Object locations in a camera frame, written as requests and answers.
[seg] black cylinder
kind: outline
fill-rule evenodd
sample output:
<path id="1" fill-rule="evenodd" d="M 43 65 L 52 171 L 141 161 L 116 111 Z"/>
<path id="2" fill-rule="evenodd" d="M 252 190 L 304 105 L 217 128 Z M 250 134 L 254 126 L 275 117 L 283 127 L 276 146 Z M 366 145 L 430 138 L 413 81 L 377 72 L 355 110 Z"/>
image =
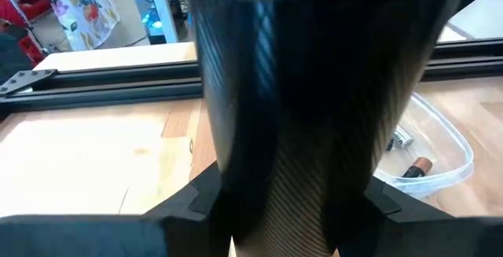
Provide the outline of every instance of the black cylinder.
<path id="1" fill-rule="evenodd" d="M 458 0 L 189 0 L 238 256 L 329 256 Z"/>

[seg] carbon fiber tube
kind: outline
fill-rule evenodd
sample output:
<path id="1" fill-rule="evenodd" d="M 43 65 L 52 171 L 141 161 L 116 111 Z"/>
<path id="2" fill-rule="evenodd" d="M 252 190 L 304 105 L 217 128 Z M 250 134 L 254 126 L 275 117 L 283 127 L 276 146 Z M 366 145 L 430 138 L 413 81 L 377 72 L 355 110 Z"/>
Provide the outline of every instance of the carbon fiber tube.
<path id="1" fill-rule="evenodd" d="M 329 256 L 459 0 L 189 0 L 238 256 Z"/>

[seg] fabric with fruit print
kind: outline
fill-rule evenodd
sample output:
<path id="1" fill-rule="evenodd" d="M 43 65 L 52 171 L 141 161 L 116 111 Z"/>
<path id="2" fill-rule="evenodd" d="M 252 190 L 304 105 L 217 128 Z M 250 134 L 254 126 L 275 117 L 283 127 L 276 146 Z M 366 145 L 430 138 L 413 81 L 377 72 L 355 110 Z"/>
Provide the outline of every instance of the fabric with fruit print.
<path id="1" fill-rule="evenodd" d="M 52 0 L 73 50 L 100 46 L 120 22 L 113 0 Z"/>

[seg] clear plastic container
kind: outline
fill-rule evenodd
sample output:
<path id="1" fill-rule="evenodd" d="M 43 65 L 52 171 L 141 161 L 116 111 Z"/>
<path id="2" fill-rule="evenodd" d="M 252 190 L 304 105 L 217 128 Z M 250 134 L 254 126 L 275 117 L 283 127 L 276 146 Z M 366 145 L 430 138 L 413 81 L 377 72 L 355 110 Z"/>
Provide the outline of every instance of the clear plastic container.
<path id="1" fill-rule="evenodd" d="M 473 151 L 454 126 L 418 94 L 413 94 L 398 124 L 413 137 L 406 149 L 383 154 L 374 176 L 404 193 L 421 198 L 464 181 L 473 172 Z M 401 176 L 420 156 L 432 169 L 421 178 Z"/>

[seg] metal stand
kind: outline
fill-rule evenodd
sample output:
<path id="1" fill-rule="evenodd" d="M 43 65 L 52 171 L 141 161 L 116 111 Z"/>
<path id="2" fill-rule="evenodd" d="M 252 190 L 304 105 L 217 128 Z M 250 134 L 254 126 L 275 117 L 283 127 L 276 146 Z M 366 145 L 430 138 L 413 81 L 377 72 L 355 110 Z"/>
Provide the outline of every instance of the metal stand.
<path id="1" fill-rule="evenodd" d="M 24 22 L 26 23 L 26 28 L 27 30 L 31 33 L 30 36 L 33 38 L 35 43 L 39 46 L 39 48 L 43 51 L 43 53 L 47 52 L 47 48 L 43 45 L 42 41 L 40 38 L 37 36 L 35 33 L 35 29 L 33 26 L 31 26 L 31 21 L 27 18 L 27 16 L 24 14 L 23 10 L 19 7 L 19 4 L 17 3 L 16 0 L 10 0 L 10 2 L 13 4 L 14 8 L 16 11 L 21 15 L 23 18 Z"/>

